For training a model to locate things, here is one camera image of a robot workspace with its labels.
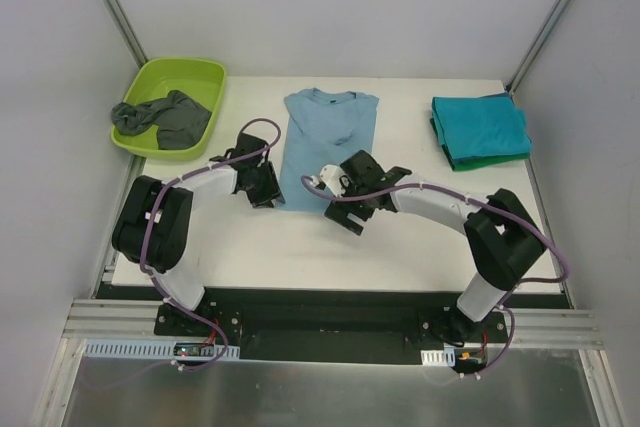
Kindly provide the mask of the light blue t shirt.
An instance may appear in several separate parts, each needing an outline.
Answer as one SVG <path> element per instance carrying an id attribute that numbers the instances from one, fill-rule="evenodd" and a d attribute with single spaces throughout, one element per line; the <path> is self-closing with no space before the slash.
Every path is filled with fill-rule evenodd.
<path id="1" fill-rule="evenodd" d="M 328 202 L 307 192 L 301 177 L 372 150 L 379 98 L 311 88 L 288 95 L 284 104 L 289 121 L 279 178 L 285 199 L 281 209 L 321 214 Z"/>

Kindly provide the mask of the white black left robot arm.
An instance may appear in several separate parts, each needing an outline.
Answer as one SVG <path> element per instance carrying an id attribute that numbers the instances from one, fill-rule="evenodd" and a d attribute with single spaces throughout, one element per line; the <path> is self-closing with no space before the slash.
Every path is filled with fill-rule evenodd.
<path id="1" fill-rule="evenodd" d="M 271 145 L 240 133 L 236 145 L 194 171 L 162 181 L 146 175 L 130 187 L 114 227 L 111 244 L 140 267 L 164 299 L 180 306 L 176 322 L 188 335 L 204 334 L 210 310 L 196 260 L 192 218 L 221 197 L 244 193 L 254 208 L 273 208 L 284 201 L 272 162 Z"/>

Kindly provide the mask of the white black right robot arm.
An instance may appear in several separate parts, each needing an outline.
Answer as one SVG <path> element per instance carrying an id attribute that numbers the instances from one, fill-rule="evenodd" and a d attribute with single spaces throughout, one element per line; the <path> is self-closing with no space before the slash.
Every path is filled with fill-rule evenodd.
<path id="1" fill-rule="evenodd" d="M 386 171 L 363 150 L 338 166 L 322 167 L 315 183 L 335 197 L 324 216 L 355 235 L 381 210 L 419 216 L 466 238 L 476 273 L 454 306 L 431 322 L 461 341 L 484 332 L 491 310 L 546 251 L 527 210 L 506 189 L 475 200 L 405 167 Z"/>

